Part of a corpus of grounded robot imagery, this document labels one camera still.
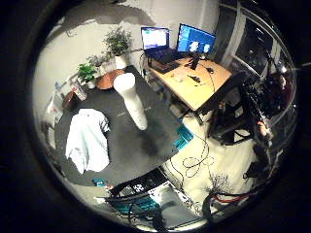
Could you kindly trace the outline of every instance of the tiled floor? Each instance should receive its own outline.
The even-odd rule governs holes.
[[[193,201],[202,203],[212,187],[210,175],[222,179],[222,190],[227,192],[243,192],[252,184],[250,180],[242,178],[252,161],[255,160],[253,141],[249,140],[234,146],[222,146],[219,142],[207,138],[205,150],[204,132],[209,123],[204,122],[200,126],[194,117],[186,116],[184,125],[195,135],[194,138],[179,153],[172,157],[171,161],[163,164],[165,173],[180,187],[184,176],[184,192]],[[195,165],[206,158],[200,166],[187,169],[186,166]]]

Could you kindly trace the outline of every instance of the white fabric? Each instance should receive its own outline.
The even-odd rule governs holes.
[[[78,171],[102,171],[109,164],[107,132],[109,120],[93,109],[81,109],[74,115],[67,138],[66,157],[71,158]]]

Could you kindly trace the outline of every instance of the office chair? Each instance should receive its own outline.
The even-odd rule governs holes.
[[[198,113],[203,115],[214,111],[208,130],[208,137],[216,139],[222,145],[232,146],[254,137],[251,111],[243,88],[243,83],[246,80],[247,75],[245,72],[232,75],[198,110]],[[224,102],[224,99],[234,88],[238,89],[240,101],[235,106],[230,106]],[[243,113],[236,116],[235,112],[241,107]],[[246,136],[241,135],[236,132],[238,129],[244,129],[249,134]],[[235,134],[239,135],[242,139],[234,141]]]

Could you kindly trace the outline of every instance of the monitor screen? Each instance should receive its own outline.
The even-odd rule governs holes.
[[[215,39],[215,35],[195,27],[180,24],[177,51],[211,53]]]
[[[143,49],[149,50],[158,47],[168,47],[168,28],[142,27]]]

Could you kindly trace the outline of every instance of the computer mouse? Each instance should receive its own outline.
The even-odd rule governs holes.
[[[214,70],[211,67],[206,68],[206,70],[208,71],[208,73],[214,74]]]

